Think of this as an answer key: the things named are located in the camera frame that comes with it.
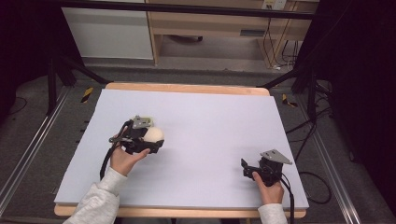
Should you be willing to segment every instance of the white sleeve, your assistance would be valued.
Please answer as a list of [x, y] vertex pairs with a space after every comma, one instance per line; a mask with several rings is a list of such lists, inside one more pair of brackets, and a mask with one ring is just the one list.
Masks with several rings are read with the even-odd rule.
[[101, 182], [92, 184], [73, 216], [64, 223], [113, 223], [120, 206], [120, 188], [126, 180], [126, 176], [109, 168]]
[[269, 203], [259, 208], [262, 224], [287, 224], [281, 203]]

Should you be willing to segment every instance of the white ball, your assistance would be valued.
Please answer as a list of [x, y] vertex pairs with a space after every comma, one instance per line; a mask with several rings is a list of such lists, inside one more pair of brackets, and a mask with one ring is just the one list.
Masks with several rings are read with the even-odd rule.
[[158, 142], [164, 139], [163, 131], [156, 127], [149, 127], [145, 136], [143, 136], [143, 140], [145, 142]]

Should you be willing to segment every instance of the dark curtain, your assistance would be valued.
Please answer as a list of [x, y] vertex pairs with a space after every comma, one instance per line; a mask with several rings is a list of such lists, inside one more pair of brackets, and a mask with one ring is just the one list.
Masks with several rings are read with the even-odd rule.
[[1, 1], [0, 45], [0, 121], [19, 86], [47, 74], [49, 56], [65, 55], [83, 64], [64, 14], [53, 4]]
[[[337, 7], [320, 3], [325, 12]], [[396, 1], [353, 0], [345, 13], [335, 11], [343, 16], [338, 22], [312, 23], [299, 63], [335, 25], [313, 64], [318, 78], [332, 83], [332, 106], [351, 149], [396, 215]]]

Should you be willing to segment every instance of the electrical outlet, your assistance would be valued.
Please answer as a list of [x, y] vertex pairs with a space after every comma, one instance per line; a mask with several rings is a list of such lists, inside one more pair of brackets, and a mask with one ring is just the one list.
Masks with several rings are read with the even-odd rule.
[[275, 0], [264, 0], [262, 2], [262, 9], [272, 9], [274, 3], [275, 3]]
[[273, 10], [283, 10], [286, 5], [286, 0], [275, 0], [272, 8]]

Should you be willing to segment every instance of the hand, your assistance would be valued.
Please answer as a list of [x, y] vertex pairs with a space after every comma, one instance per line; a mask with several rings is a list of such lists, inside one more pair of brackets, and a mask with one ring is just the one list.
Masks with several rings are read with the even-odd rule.
[[149, 154], [149, 148], [141, 151], [140, 153], [134, 153], [133, 155], [125, 152], [121, 146], [117, 146], [114, 149], [113, 154], [110, 158], [110, 167], [113, 170], [119, 172], [122, 175], [127, 176], [131, 172], [134, 165], [145, 158]]
[[259, 187], [260, 194], [262, 195], [262, 204], [282, 203], [284, 190], [279, 181], [271, 187], [266, 187], [257, 172], [253, 172], [253, 178]]

